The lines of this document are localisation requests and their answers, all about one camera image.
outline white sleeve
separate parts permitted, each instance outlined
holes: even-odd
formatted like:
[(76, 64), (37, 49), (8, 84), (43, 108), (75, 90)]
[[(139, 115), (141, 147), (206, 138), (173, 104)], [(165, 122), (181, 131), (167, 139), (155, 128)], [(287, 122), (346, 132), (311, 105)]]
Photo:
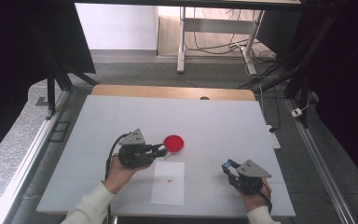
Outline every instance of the white sleeve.
[(103, 183), (82, 197), (81, 201), (71, 210), (62, 224), (101, 224), (106, 217), (107, 206), (115, 194), (109, 192)]
[(266, 206), (258, 207), (246, 215), (250, 224), (281, 224), (281, 222), (274, 222), (269, 215), (269, 209)]

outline white wall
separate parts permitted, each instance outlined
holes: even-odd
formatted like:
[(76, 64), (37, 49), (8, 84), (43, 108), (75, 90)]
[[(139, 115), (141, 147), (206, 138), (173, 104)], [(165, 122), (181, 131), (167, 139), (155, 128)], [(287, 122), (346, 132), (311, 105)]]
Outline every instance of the white wall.
[(157, 49), (158, 8), (76, 4), (89, 49)]

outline white table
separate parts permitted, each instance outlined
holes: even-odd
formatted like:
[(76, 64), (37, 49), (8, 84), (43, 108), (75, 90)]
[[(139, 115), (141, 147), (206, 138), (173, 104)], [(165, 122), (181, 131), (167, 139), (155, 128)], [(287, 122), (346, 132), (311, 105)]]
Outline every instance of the white table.
[(238, 192), (221, 169), (227, 159), (238, 163), (250, 159), (270, 172), (271, 214), (295, 215), (258, 102), (92, 95), (80, 112), (37, 211), (61, 214), (71, 209), (103, 179), (114, 141), (137, 128), (147, 144), (162, 143), (170, 134), (184, 138), (183, 151), (166, 161), (185, 163), (185, 205), (150, 203), (153, 164), (137, 173), (114, 198), (114, 215), (245, 217)]

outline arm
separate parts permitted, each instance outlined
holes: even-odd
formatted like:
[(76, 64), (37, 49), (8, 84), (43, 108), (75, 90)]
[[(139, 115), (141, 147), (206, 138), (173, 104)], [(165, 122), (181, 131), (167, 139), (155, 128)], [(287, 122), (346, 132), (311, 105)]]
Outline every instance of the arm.
[[(264, 195), (270, 197), (271, 188), (267, 183), (266, 178), (263, 178), (264, 186), (260, 190)], [(246, 210), (248, 211), (247, 217), (250, 224), (281, 224), (281, 222), (274, 222), (269, 215), (267, 203), (259, 195), (244, 195), (240, 193)]]
[(137, 171), (147, 167), (149, 166), (128, 169), (121, 165), (120, 160), (115, 155), (106, 181), (99, 183), (90, 194), (83, 196), (75, 208), (68, 213), (62, 224), (103, 223), (107, 214), (107, 206), (115, 195), (130, 181)]

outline red disc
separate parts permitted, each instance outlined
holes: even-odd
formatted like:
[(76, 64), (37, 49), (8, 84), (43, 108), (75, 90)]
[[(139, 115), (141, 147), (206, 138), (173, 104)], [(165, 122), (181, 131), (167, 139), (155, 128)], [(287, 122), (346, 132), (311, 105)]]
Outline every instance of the red disc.
[(185, 142), (178, 135), (170, 135), (164, 139), (164, 146), (172, 153), (179, 152), (184, 144)]

